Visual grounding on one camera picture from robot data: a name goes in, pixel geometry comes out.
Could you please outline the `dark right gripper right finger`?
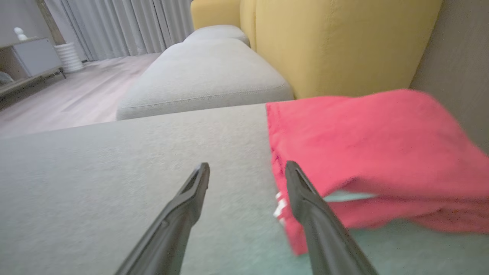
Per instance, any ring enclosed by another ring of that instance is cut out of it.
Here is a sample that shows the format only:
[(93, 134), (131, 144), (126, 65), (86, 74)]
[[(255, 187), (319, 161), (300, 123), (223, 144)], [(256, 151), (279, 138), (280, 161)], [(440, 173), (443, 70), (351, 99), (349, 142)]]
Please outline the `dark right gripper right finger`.
[(288, 161), (285, 175), (290, 207), (304, 228), (313, 274), (376, 275), (377, 270), (299, 164)]

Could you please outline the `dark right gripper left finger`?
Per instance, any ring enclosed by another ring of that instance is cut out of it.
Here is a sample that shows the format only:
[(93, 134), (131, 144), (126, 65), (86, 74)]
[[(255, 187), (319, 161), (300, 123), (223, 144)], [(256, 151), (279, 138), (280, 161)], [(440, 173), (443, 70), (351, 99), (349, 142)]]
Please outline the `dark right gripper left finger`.
[(201, 163), (143, 234), (118, 275), (180, 274), (191, 229), (201, 216), (209, 177), (209, 164)]

